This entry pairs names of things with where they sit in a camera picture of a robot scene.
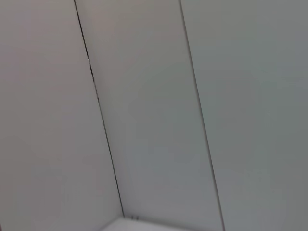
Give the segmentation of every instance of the white wall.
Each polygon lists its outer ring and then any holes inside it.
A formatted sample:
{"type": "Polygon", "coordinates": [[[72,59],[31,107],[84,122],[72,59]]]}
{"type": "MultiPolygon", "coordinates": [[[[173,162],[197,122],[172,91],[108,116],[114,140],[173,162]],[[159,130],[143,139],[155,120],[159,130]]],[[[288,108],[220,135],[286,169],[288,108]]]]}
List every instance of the white wall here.
{"type": "Polygon", "coordinates": [[[308,1],[182,3],[226,230],[307,230],[308,1]]]}
{"type": "Polygon", "coordinates": [[[0,223],[96,231],[121,215],[72,0],[0,2],[0,223]]]}
{"type": "Polygon", "coordinates": [[[78,0],[126,216],[222,230],[178,0],[78,0]]]}

